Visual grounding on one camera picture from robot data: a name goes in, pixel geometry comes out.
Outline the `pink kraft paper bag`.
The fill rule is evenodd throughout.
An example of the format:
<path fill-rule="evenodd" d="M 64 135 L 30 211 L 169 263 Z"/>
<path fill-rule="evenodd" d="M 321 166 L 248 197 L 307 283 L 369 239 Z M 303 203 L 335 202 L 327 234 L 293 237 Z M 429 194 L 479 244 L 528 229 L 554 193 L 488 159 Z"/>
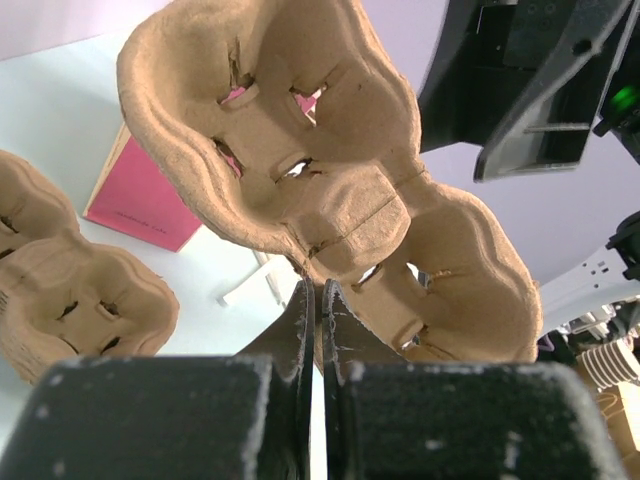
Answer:
<path fill-rule="evenodd" d="M 180 251 L 201 222 L 126 126 L 121 126 L 83 217 L 162 249 Z"/>

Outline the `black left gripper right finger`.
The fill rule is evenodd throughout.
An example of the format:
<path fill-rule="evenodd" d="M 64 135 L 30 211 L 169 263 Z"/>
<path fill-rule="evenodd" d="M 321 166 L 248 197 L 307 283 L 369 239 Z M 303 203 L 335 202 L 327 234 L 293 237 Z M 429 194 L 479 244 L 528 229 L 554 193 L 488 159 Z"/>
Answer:
<path fill-rule="evenodd" d="M 332 479 L 621 479 L 585 385 L 556 363 L 411 363 L 322 292 Z"/>

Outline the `single brown pulp cup carrier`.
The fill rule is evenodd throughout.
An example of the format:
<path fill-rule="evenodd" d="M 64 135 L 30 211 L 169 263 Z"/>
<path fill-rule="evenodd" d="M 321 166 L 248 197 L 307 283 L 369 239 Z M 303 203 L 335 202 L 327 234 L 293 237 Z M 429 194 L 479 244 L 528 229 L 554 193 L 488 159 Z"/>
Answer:
<path fill-rule="evenodd" d="M 174 1 L 117 58 L 124 120 L 209 229 L 341 283 L 415 361 L 531 362 L 537 286 L 491 210 L 435 181 L 417 99 L 358 1 Z"/>

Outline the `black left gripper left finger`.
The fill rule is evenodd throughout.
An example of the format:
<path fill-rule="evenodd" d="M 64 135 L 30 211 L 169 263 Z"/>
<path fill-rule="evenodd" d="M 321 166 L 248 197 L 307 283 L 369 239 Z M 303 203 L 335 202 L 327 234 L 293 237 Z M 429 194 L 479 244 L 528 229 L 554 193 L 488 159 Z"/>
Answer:
<path fill-rule="evenodd" d="M 233 356 L 79 357 L 31 394 L 5 479 L 306 479 L 315 292 Z"/>

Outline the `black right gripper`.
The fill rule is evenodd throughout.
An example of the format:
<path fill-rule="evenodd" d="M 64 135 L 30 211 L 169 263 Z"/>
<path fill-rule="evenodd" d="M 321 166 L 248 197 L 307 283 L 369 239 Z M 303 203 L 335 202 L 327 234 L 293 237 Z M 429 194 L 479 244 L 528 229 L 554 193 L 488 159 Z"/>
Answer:
<path fill-rule="evenodd" d="M 448 2 L 420 150 L 484 145 L 477 182 L 575 168 L 629 37 L 627 1 Z"/>

